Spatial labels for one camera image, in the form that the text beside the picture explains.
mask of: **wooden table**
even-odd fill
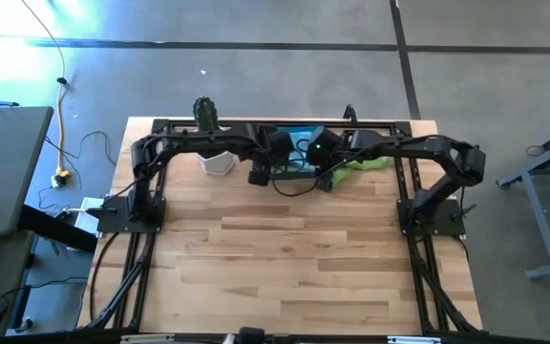
[[[113,192],[133,180],[129,148],[150,133],[153,119],[129,118]],[[411,124],[415,136],[436,133],[434,121]],[[424,187],[443,173],[432,161],[418,165]],[[393,166],[358,171],[331,193],[315,190],[296,198],[248,184],[249,167],[249,161],[238,163],[228,176],[211,177],[193,155],[169,163],[167,213],[152,259],[142,332],[235,333],[250,326],[268,333],[420,333],[409,249],[395,213]],[[300,191],[310,183],[280,187]],[[120,234],[105,253],[96,312],[120,283],[129,236]],[[99,240],[95,260],[104,243]],[[434,247],[444,290],[480,328],[462,246],[434,237]],[[427,294],[436,324],[434,298]],[[132,290],[125,324],[134,301]],[[83,305],[78,325],[89,321],[88,292]]]

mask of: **green towel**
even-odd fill
[[[372,161],[352,161],[344,167],[339,167],[332,173],[332,188],[336,187],[343,179],[349,177],[353,170],[368,171],[382,169],[388,167],[390,161],[391,157],[381,157]]]

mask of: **metal bracket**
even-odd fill
[[[411,123],[409,121],[396,121],[393,123],[393,126],[406,137],[411,137],[413,135]]]
[[[389,336],[389,344],[440,344],[440,338],[413,337],[413,336]]]
[[[124,335],[120,338],[121,344],[169,344],[175,342],[175,336],[172,334],[133,334]]]
[[[446,235],[459,236],[466,234],[464,222],[459,216],[457,200],[445,200],[436,209],[434,217],[428,224],[420,224],[414,218],[413,200],[398,200],[398,221],[402,235]]]
[[[348,106],[345,108],[343,119],[350,119],[351,125],[353,125],[354,127],[358,126],[358,117],[355,115],[355,109],[353,108],[353,105],[348,104]]]
[[[162,128],[169,125],[169,123],[171,123],[169,119],[154,119],[152,122],[152,134],[160,132]]]
[[[112,215],[101,215],[99,225],[96,230],[102,233],[158,233],[160,232],[161,224],[164,220],[164,212],[166,209],[167,200],[163,198],[154,201],[156,214],[154,221],[149,224],[144,222],[129,222],[126,214],[126,197],[114,197],[108,202],[108,206],[118,209],[118,213]]]

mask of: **concrete floor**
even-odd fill
[[[44,36],[14,0],[0,0],[0,34]],[[387,0],[107,0],[30,1],[55,36],[113,40],[395,44]],[[407,42],[415,45],[550,46],[550,2],[540,0],[399,0]],[[64,49],[71,89],[65,96],[65,148],[103,130],[117,155],[129,116],[188,116],[193,100],[211,96],[222,116],[339,118],[345,104],[361,118],[410,118],[398,53]],[[550,54],[410,54],[419,110],[442,134],[481,145],[485,183],[467,190],[477,203],[467,218],[470,264],[484,328],[550,339],[550,278],[525,279],[547,263],[525,192],[492,183],[525,161],[527,145],[550,138]],[[0,39],[0,99],[54,106],[60,61],[55,49]],[[49,135],[57,138],[54,120]],[[45,192],[45,204],[79,205],[102,196],[114,168],[103,138],[85,142],[74,163],[83,188]],[[27,204],[48,186],[55,151],[46,145]],[[47,245],[38,261],[53,258]],[[88,274],[90,257],[68,253],[69,273]],[[56,267],[32,270],[38,283]],[[34,290],[28,314],[36,331],[69,329],[75,316],[39,313],[67,287]],[[60,297],[77,310],[81,290]]]

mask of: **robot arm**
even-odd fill
[[[256,161],[270,169],[271,165],[287,164],[293,150],[289,133],[278,131],[271,125],[235,124],[217,132],[178,132],[167,126],[160,133],[138,140],[131,146],[136,184],[127,197],[129,220],[149,221],[153,217],[150,180],[177,154],[216,156],[228,151],[237,155],[240,161]]]
[[[419,138],[385,137],[372,130],[346,130],[337,135],[318,128],[309,139],[307,162],[328,173],[350,161],[379,157],[427,159],[445,175],[428,190],[419,190],[409,211],[415,221],[429,222],[437,207],[463,186],[483,181],[485,153],[478,146],[440,135]]]
[[[127,197],[129,220],[150,219],[154,207],[149,182],[179,153],[217,155],[229,151],[241,161],[255,161],[264,167],[263,171],[270,171],[273,166],[286,165],[294,149],[289,133],[270,125],[236,124],[209,133],[177,132],[165,127],[131,147],[136,184]],[[346,130],[337,135],[319,127],[309,139],[306,159],[316,166],[316,178],[329,178],[330,172],[350,161],[382,156],[433,160],[445,170],[445,176],[433,187],[416,193],[411,211],[419,221],[429,221],[438,205],[459,187],[473,186],[483,179],[485,154],[478,146],[438,135],[385,137],[372,130]]]

